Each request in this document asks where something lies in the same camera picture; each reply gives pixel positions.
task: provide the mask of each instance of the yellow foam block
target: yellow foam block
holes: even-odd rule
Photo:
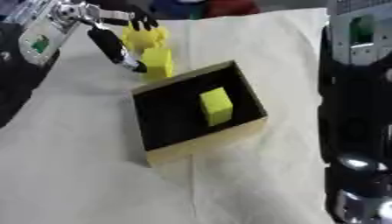
[[[172,77],[172,51],[168,48],[149,48],[142,55],[142,62],[147,66],[143,76],[146,81],[158,81]]]
[[[163,27],[152,28],[151,31],[141,29],[135,31],[129,24],[122,31],[122,42],[130,51],[143,52],[147,48],[163,47],[169,36],[169,32]]]
[[[232,119],[233,103],[223,87],[201,94],[200,99],[208,126],[212,127]]]

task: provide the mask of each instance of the white cloth surface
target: white cloth surface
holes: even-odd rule
[[[317,106],[326,11],[168,21],[176,74],[236,60],[269,112],[257,136],[151,169],[129,90],[81,27],[0,130],[2,224],[327,224]]]

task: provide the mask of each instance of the box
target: box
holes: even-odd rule
[[[200,94],[224,87],[233,117],[209,127]],[[132,91],[143,145],[151,165],[210,151],[259,133],[267,113],[234,61],[160,80]]]

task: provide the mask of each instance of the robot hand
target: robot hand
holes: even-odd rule
[[[134,72],[146,73],[147,67],[141,61],[134,59],[123,42],[103,23],[128,25],[131,22],[136,30],[140,30],[139,22],[142,22],[144,28],[150,30],[152,26],[157,27],[158,22],[135,5],[122,3],[123,1],[101,4],[89,2],[60,1],[53,8],[53,18],[63,23],[79,21],[92,26],[88,36],[113,63],[130,68]]]
[[[89,4],[99,5],[102,11],[102,22],[111,25],[128,25],[129,21],[132,23],[136,31],[140,31],[140,23],[143,24],[144,29],[147,31],[151,30],[151,27],[158,27],[158,22],[156,19],[151,17],[145,11],[141,10],[134,4],[129,4],[123,0],[112,0],[112,1],[102,1],[102,0],[87,0]],[[124,20],[121,16],[116,17],[121,12],[128,13],[128,19]]]

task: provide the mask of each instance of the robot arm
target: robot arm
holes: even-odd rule
[[[59,58],[60,48],[80,24],[92,27],[88,36],[113,63],[135,72],[146,72],[146,66],[103,24],[128,25],[130,21],[135,27],[143,23],[146,29],[158,26],[136,6],[127,8],[111,1],[103,1],[106,3],[103,9],[99,4],[80,0],[18,2],[22,3],[17,7],[12,5],[11,12],[4,14],[2,10],[7,7],[3,6],[0,10],[3,19],[0,20],[0,127],[30,99],[32,91]]]
[[[330,1],[318,120],[326,209],[337,223],[392,223],[391,12],[391,1]]]
[[[136,72],[146,72],[146,67],[126,50],[122,41],[103,24],[128,25],[128,22],[139,29],[143,22],[146,29],[158,26],[158,23],[143,13],[136,6],[130,12],[119,10],[102,10],[100,6],[87,2],[73,3],[68,0],[52,1],[27,26],[19,39],[22,54],[32,64],[43,66],[52,55],[72,35],[75,28],[83,23],[92,26],[88,36],[100,47],[108,58],[116,64],[123,65]]]

